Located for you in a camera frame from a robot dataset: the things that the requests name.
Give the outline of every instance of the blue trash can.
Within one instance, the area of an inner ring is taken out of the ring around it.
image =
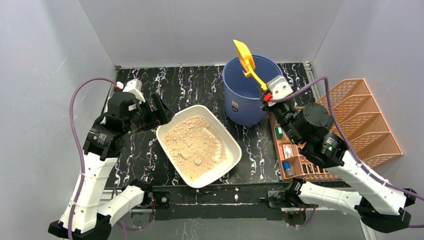
[[[253,55],[255,73],[265,83],[278,75],[281,68],[266,57]],[[260,86],[253,77],[246,78],[243,66],[236,57],[229,61],[222,71],[224,82],[225,112],[236,124],[250,128],[266,115],[261,109]]]

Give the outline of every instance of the black table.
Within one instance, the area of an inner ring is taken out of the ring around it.
[[[308,83],[302,63],[283,63],[279,66],[294,91]],[[270,121],[267,117],[253,127],[246,128],[226,117],[222,70],[223,66],[119,69],[116,80],[126,83],[139,78],[144,97],[149,98],[151,93],[159,93],[163,102],[174,113],[193,105],[206,106],[241,147],[240,162],[213,184],[194,189],[185,185],[169,162],[156,139],[155,130],[135,133],[130,136],[127,147],[111,171],[105,186],[107,189],[121,188],[134,179],[150,182],[155,191],[161,192],[158,199],[171,199],[171,202],[157,203],[156,220],[207,216],[262,218],[264,215],[281,220],[281,213],[269,215],[269,210],[263,206],[251,204],[258,198],[265,197],[268,190],[287,186],[287,183],[281,182]],[[295,105],[305,106],[314,101],[312,90],[309,90],[295,99]],[[323,181],[318,184],[327,187],[346,186],[342,181]],[[200,211],[197,209],[199,204],[203,207],[207,204],[211,210],[205,211],[202,208]],[[217,210],[214,204],[221,204],[221,207]],[[229,206],[222,204],[235,204],[237,209],[247,214],[243,215],[235,209],[228,210]]]

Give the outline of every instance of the gray floor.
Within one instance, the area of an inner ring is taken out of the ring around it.
[[[110,240],[123,240],[115,225]],[[317,211],[298,230],[266,219],[177,219],[154,221],[142,231],[129,231],[129,240],[365,240],[360,221],[333,210]]]

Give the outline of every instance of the white wall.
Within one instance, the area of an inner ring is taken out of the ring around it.
[[[275,62],[311,61],[344,0],[79,0],[113,64],[224,64],[232,39]]]
[[[424,194],[424,1],[346,0],[316,58],[330,85],[366,78],[404,156],[377,169],[394,184]],[[423,203],[407,210],[424,224]],[[423,239],[424,229],[377,233],[379,240]]]
[[[0,3],[0,239],[48,240],[79,172],[69,100],[84,80],[114,66],[78,0]],[[75,121],[84,140],[110,84],[81,91]]]

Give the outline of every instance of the robotic arm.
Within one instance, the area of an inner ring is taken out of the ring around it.
[[[275,116],[293,144],[304,144],[299,152],[311,163],[339,176],[357,191],[340,191],[294,178],[285,190],[284,197],[297,204],[316,204],[351,214],[382,233],[408,228],[411,214],[404,208],[414,204],[416,198],[386,186],[388,180],[368,166],[365,167],[370,173],[366,173],[355,162],[346,143],[330,132],[335,120],[325,107],[310,103],[298,112],[291,100],[270,102],[271,98],[283,99],[293,92],[282,76],[269,81],[267,87],[268,90],[261,96],[262,109]],[[384,183],[379,183],[370,174]]]
[[[85,173],[79,174],[64,214],[50,224],[50,234],[68,238],[69,214],[72,205],[75,205],[71,229],[73,239],[106,240],[112,226],[124,214],[136,205],[150,201],[145,193],[151,191],[152,187],[148,182],[136,179],[120,195],[99,206],[109,174],[125,147],[125,139],[131,133],[167,124],[174,116],[157,93],[151,95],[157,110],[151,110],[140,90],[138,79],[129,81],[122,91],[115,92],[109,98],[107,111],[94,121],[83,145]],[[84,184],[78,192],[82,175]],[[79,198],[75,203],[73,199],[77,194]]]

